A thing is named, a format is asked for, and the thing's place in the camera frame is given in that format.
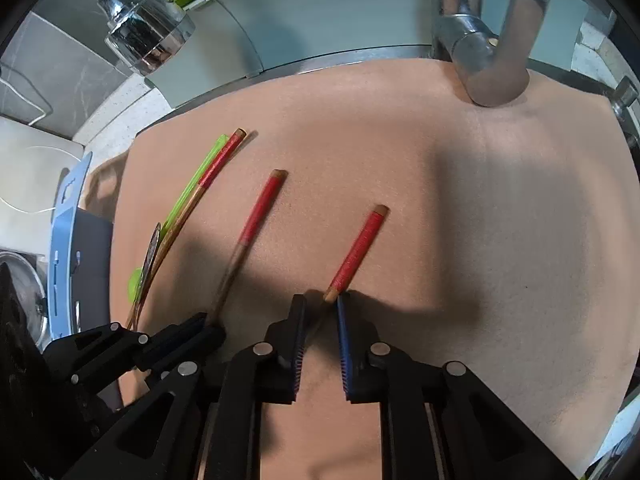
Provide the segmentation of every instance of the faucet spout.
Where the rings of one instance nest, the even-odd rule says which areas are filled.
[[[499,37],[480,19],[481,1],[436,0],[433,53],[437,59],[450,57],[473,102],[495,107],[513,101],[529,85],[527,60],[549,0],[510,0]]]

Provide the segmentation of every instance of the lime green utensil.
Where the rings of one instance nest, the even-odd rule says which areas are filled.
[[[162,238],[164,238],[164,235],[169,230],[169,227],[171,227],[171,225],[175,222],[176,217],[182,210],[187,198],[189,197],[193,189],[196,187],[196,184],[200,180],[200,177],[204,174],[204,172],[209,167],[209,164],[211,163],[213,158],[218,154],[218,152],[220,152],[220,150],[223,148],[223,146],[226,144],[228,140],[229,140],[229,137],[227,137],[226,135],[220,135],[218,137],[218,140],[216,140],[216,143],[213,145],[213,148],[210,150],[209,153],[207,153],[207,156],[202,161],[202,164],[198,168],[198,171],[196,171],[193,177],[191,177],[191,180],[187,184],[187,187],[184,188],[184,191],[182,192],[182,194],[180,195],[180,198],[178,198],[177,202],[175,203],[174,208],[171,209],[169,216],[164,221],[164,224],[162,224],[162,229],[160,230],[160,241],[162,241]],[[127,283],[127,296],[129,297],[129,303],[133,304],[133,302],[136,299],[136,294],[138,293],[138,283],[140,282],[141,274],[142,274],[142,267],[137,267],[136,269],[133,270],[133,272],[131,273],[131,276],[129,277],[129,283]]]

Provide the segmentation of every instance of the beige board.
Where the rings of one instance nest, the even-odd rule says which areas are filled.
[[[111,315],[216,138],[250,132],[189,218],[142,315],[153,334],[207,310],[270,171],[289,171],[228,298],[222,358],[290,298],[328,286],[370,208],[390,214],[352,288],[414,359],[465,362],[576,474],[600,446],[640,348],[640,189],[606,99],[531,73],[499,108],[451,64],[383,60],[261,83],[143,132],[116,209]],[[126,400],[144,390],[122,381]],[[376,405],[351,406],[331,318],[298,402],[268,406],[262,478],[380,477]]]

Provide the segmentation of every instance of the red chopstick handle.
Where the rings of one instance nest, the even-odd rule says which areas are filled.
[[[231,137],[229,137],[229,140],[226,142],[226,144],[222,147],[222,149],[218,152],[218,154],[213,158],[213,160],[209,164],[207,171],[205,171],[204,174],[200,177],[200,180],[198,181],[198,186],[203,187],[204,189],[207,189],[211,185],[211,183],[213,182],[213,179],[218,176],[218,173],[220,173],[220,171],[222,170],[222,167],[229,160],[229,157],[233,155],[233,152],[236,150],[236,148],[240,145],[240,143],[245,137],[246,137],[246,131],[244,131],[242,128],[238,128],[234,132],[234,134]]]
[[[260,228],[260,224],[262,224],[269,209],[271,209],[271,205],[275,202],[286,177],[287,172],[285,170],[271,171],[267,183],[264,185],[258,200],[255,202],[254,209],[251,211],[246,224],[244,224],[238,245],[248,246],[252,243]]]
[[[384,205],[377,205],[373,208],[373,211],[369,214],[369,218],[367,218],[367,222],[364,224],[362,231],[360,231],[360,234],[353,243],[351,250],[332,280],[327,291],[327,295],[330,291],[340,294],[347,289],[364,257],[367,255],[367,251],[369,251],[373,240],[376,239],[376,235],[378,234],[378,231],[380,231],[382,222],[385,221],[385,217],[388,212],[388,207]]]

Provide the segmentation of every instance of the white cord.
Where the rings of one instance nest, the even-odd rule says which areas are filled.
[[[45,148],[47,150],[55,150],[57,152],[62,152],[62,153],[66,153],[69,156],[72,156],[75,160],[77,160],[78,162],[80,162],[80,159],[77,158],[73,153],[69,153],[67,150],[63,150],[62,148],[57,148],[55,146],[26,146],[25,150],[28,150],[30,148]],[[9,204],[4,198],[2,198],[0,196],[0,202],[2,202],[5,206],[13,209],[14,211],[17,211],[18,213],[25,213],[27,215],[35,215],[38,213],[46,213],[47,211],[53,211],[55,209],[55,207],[47,207],[46,209],[41,209],[40,211],[25,211],[24,209],[20,209],[19,207],[16,207],[15,205]]]
[[[44,111],[44,108],[41,108],[40,106],[38,106],[36,103],[31,101],[30,99],[27,99],[24,95],[22,95],[20,92],[18,92],[17,89],[15,88],[15,86],[13,86],[11,83],[9,83],[6,79],[0,77],[0,83],[2,83],[3,85],[7,86],[7,88],[9,90],[11,90],[14,94],[16,94],[25,103],[30,104],[31,106],[33,106],[34,108],[37,108],[38,110],[40,110],[42,112],[42,115],[40,115],[39,117],[36,117],[33,121],[31,121],[29,123],[29,126],[33,126],[35,123],[37,123],[38,121],[43,120],[45,117],[47,117],[51,113],[51,111],[49,111],[49,112]]]

